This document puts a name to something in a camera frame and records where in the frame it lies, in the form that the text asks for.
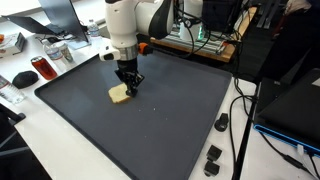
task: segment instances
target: computer monitor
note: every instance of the computer monitor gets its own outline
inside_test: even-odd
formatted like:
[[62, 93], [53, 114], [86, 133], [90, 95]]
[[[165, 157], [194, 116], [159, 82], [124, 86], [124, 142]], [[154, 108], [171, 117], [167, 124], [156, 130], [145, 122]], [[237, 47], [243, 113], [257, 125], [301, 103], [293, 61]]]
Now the computer monitor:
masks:
[[38, 1], [53, 25], [77, 37], [68, 42], [72, 49], [79, 49], [90, 44], [70, 0]]

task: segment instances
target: red can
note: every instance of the red can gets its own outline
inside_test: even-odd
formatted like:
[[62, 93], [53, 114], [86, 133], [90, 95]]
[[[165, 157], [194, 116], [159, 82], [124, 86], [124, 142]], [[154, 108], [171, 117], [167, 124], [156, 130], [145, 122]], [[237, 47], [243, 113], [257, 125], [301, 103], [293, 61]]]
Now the red can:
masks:
[[56, 71], [50, 66], [45, 58], [41, 56], [32, 58], [31, 64], [46, 80], [51, 80], [57, 77]]

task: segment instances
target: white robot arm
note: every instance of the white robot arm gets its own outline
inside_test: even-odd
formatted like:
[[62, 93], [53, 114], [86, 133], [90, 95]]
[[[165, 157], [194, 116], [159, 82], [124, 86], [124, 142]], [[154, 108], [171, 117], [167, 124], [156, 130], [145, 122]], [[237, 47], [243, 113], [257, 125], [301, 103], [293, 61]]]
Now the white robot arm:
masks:
[[105, 0], [109, 44], [103, 48], [100, 59], [117, 60], [115, 73], [127, 85], [126, 94], [134, 97], [144, 79], [138, 72], [137, 32], [157, 39], [166, 37], [173, 25], [172, 0], [153, 3], [137, 0]]

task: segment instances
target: black mouse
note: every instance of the black mouse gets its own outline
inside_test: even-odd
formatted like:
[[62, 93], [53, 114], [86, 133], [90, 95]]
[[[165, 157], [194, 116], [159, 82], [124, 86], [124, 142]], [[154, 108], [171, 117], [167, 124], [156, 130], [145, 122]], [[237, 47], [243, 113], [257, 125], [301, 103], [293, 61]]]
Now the black mouse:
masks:
[[14, 77], [12, 84], [18, 89], [26, 88], [39, 80], [38, 74], [33, 71], [20, 72]]

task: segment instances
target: black mat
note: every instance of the black mat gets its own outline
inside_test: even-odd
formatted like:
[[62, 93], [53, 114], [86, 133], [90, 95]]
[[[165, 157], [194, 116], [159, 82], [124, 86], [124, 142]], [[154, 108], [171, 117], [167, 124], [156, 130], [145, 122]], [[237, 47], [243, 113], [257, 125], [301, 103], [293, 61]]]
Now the black mat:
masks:
[[93, 57], [36, 95], [132, 179], [187, 179], [214, 123], [231, 74], [172, 56], [138, 57], [136, 98], [112, 104], [115, 61]]

